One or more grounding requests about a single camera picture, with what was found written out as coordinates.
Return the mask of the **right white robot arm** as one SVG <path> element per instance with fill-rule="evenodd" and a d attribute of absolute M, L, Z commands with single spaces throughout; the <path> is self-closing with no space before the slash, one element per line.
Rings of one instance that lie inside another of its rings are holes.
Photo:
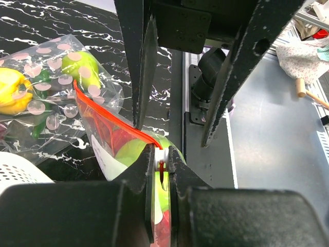
<path fill-rule="evenodd" d="M 141 129 L 158 47 L 200 54 L 191 88 L 206 113 L 207 147 L 233 96 L 303 1 L 115 1 L 132 81 L 133 126 Z"/>

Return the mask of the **clear red-zip bag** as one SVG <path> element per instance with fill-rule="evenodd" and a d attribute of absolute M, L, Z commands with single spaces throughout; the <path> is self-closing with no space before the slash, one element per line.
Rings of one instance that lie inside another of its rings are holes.
<path fill-rule="evenodd" d="M 105 221 L 99 246 L 171 246 L 170 173 L 182 153 L 166 137 L 133 128 L 74 82 L 76 102 L 106 182 L 96 187 Z"/>

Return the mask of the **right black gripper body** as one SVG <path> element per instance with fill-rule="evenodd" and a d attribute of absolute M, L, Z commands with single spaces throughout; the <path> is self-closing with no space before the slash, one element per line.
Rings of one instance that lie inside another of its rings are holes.
<path fill-rule="evenodd" d="M 256 1 L 143 1 L 143 50 L 229 48 Z"/>

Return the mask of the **red fake chili peppers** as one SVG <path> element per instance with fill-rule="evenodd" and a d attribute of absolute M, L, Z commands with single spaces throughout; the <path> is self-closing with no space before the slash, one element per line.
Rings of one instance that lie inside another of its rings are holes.
<path fill-rule="evenodd" d="M 146 145 L 155 145 L 155 240 L 152 245 L 169 246 L 168 172 L 162 153 L 168 151 L 172 143 L 162 135 L 136 130 L 106 110 L 89 109 L 83 115 L 90 143 L 108 181 L 136 162 Z"/>

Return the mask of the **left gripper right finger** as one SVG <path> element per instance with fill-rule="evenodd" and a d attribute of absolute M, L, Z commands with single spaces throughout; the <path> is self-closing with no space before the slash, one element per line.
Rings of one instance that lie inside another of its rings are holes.
<path fill-rule="evenodd" d="M 312 206 L 289 190 L 212 188 L 169 148 L 171 246 L 328 246 Z"/>

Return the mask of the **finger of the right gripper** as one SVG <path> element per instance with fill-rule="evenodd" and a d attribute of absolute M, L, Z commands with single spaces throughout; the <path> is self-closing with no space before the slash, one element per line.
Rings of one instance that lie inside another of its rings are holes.
<path fill-rule="evenodd" d="M 303 4 L 304 1 L 238 1 L 239 9 L 231 17 L 240 17 L 241 24 L 218 72 L 202 147 L 210 145 L 228 102 Z"/>
<path fill-rule="evenodd" d="M 152 1 L 114 1 L 132 82 L 133 126 L 141 129 L 157 65 Z"/>

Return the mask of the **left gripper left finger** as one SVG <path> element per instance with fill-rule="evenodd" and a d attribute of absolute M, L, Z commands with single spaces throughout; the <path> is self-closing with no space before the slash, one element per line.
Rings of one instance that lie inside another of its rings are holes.
<path fill-rule="evenodd" d="M 155 149 L 114 180 L 15 185 L 1 195 L 1 246 L 149 246 Z"/>

